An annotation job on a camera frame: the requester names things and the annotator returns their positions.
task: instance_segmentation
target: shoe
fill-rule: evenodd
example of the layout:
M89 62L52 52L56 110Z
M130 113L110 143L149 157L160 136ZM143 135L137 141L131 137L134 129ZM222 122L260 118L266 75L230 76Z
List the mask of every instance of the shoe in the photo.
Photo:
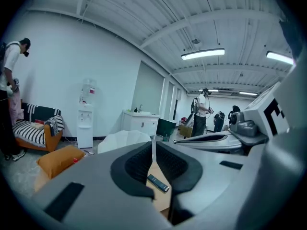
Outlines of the shoe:
M12 157L13 157L13 160L14 160L14 161L17 161L17 160L19 160L20 158L22 158L24 155L25 155L25 150L24 150L24 149L21 149L21 150L20 150L20 153L18 153L18 154L16 154L16 155L12 155Z
M11 155L9 154L9 155L4 155L4 158L5 158L5 160L7 161L7 160L10 160L10 158L11 158Z

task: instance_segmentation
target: pink cloth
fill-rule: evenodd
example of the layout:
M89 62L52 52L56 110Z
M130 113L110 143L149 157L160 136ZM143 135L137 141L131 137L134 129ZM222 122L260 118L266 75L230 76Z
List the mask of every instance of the pink cloth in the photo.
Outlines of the pink cloth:
M13 126L16 124L18 119L24 118L24 110L21 109L21 98L19 90L14 92L13 96L10 98L10 116Z

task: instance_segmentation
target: cabinet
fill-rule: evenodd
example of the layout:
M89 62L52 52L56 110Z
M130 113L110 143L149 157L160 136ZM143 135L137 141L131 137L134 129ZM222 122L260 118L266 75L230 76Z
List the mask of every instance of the cabinet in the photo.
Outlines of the cabinet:
M138 130L149 136L154 136L158 127L159 115L142 115L124 111L121 130Z

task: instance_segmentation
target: black rectangle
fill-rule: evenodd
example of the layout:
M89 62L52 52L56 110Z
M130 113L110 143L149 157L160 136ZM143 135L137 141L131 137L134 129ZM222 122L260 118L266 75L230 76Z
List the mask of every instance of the black rectangle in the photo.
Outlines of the black rectangle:
M71 182L64 190L47 206L45 212L54 219L61 221L73 202L77 199L84 185Z
M227 166L229 168L233 168L233 169L236 169L236 170L241 170L241 168L243 166L243 164L229 162L229 161L222 161L222 162L220 162L220 165Z
M159 181L157 178L155 178L152 174L150 174L147 177L147 180L149 180L152 184L154 184L157 188L162 190L164 193L166 193L169 190L169 186L165 185L163 182Z

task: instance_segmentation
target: sofa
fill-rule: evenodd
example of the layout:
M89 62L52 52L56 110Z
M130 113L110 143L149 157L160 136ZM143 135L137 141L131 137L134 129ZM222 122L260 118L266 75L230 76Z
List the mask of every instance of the sofa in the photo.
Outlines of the sofa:
M54 151L64 129L61 111L27 103L22 103L22 109L24 110L24 119L17 121L13 126L17 144L30 149ZM45 122L42 130L31 127L31 124L36 120L47 121L51 117L55 118L57 129L49 122Z

